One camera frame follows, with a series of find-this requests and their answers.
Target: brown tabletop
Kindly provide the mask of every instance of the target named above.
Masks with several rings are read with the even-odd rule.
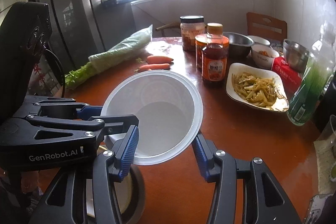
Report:
[[[203,85],[195,66],[195,53],[182,50],[180,37],[154,38],[149,54],[174,58],[171,70],[186,76],[199,90],[204,106],[201,130],[218,149],[233,157],[261,157],[303,219],[310,198],[318,193],[317,165],[313,141],[319,132],[312,122],[294,126],[285,113],[256,110],[228,97],[225,85],[211,89]],[[105,99],[139,66],[135,60],[92,77],[68,96],[78,102],[103,105]],[[214,184],[201,177],[191,147],[168,162],[140,166],[146,186],[143,223],[206,223]],[[236,223],[242,217],[242,182],[237,184]]]

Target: orange carrot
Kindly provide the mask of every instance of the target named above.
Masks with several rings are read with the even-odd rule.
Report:
[[[151,55],[147,57],[146,62],[148,64],[167,64],[173,62],[174,59],[168,56],[159,56],[159,55]]]
[[[170,64],[150,64],[150,65],[142,65],[136,71],[143,72],[147,70],[155,70],[155,69],[169,69]]]

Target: green plastic bottle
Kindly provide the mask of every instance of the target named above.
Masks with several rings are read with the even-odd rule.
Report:
[[[335,67],[334,27],[327,21],[321,26],[320,39],[310,50],[307,66],[299,89],[289,101],[289,120],[302,126],[315,111],[317,101]]]

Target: red box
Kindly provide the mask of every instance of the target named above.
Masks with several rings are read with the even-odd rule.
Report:
[[[274,59],[271,70],[280,76],[286,93],[294,94],[297,91],[302,81],[301,75],[282,56]]]

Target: stainless steel bowl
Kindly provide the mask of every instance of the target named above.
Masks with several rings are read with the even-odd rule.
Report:
[[[305,71],[309,51],[304,46],[285,39],[283,41],[283,56],[293,70],[297,72]]]
[[[254,41],[240,33],[223,32],[223,35],[229,39],[229,57],[246,58]]]

